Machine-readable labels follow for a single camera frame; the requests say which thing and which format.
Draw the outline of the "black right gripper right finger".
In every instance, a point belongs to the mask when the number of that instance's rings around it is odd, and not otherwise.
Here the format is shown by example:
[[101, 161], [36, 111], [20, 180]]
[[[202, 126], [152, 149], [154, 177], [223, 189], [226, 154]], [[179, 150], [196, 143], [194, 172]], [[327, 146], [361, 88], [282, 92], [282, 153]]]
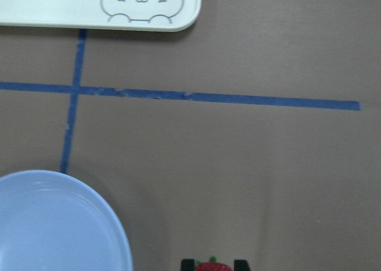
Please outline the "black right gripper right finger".
[[234, 271], [249, 271], [249, 263], [247, 260], [236, 259], [233, 265]]

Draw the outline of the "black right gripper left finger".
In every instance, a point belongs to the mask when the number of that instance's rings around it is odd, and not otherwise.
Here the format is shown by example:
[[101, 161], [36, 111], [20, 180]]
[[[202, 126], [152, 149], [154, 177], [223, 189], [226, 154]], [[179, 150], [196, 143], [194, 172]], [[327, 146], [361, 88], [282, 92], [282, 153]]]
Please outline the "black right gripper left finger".
[[180, 271], [194, 271], [195, 260], [192, 258], [184, 258], [180, 263]]

